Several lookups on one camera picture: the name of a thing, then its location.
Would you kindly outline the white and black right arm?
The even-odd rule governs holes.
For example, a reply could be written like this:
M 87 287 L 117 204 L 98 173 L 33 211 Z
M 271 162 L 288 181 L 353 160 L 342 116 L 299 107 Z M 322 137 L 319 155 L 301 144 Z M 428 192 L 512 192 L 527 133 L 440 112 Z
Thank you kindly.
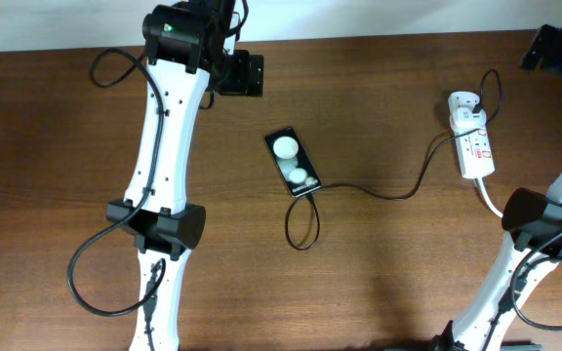
M 562 76 L 562 27 L 540 27 L 521 67 Z M 517 189 L 502 211 L 502 229 L 499 256 L 478 294 L 427 349 L 502 350 L 514 319 L 543 329 L 521 309 L 541 280 L 562 262 L 562 173 L 545 194 Z

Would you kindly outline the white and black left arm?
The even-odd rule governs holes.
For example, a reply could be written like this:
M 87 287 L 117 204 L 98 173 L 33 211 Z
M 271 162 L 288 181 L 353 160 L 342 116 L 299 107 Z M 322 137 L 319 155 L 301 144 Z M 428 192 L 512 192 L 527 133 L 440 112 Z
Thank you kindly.
M 206 220 L 204 207 L 186 200 L 195 120 L 204 97 L 261 95 L 262 56 L 234 48 L 247 16 L 232 1 L 180 1 L 143 20 L 143 56 L 134 63 L 147 82 L 139 155 L 123 198 L 106 214 L 138 251 L 133 350 L 180 347 L 183 272 Z

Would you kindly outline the black flip smartphone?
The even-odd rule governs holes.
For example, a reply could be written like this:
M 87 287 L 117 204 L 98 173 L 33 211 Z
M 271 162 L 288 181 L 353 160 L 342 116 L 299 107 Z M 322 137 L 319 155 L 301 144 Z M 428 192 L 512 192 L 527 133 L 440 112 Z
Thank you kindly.
M 264 142 L 292 197 L 298 198 L 322 186 L 319 175 L 292 127 L 266 135 Z

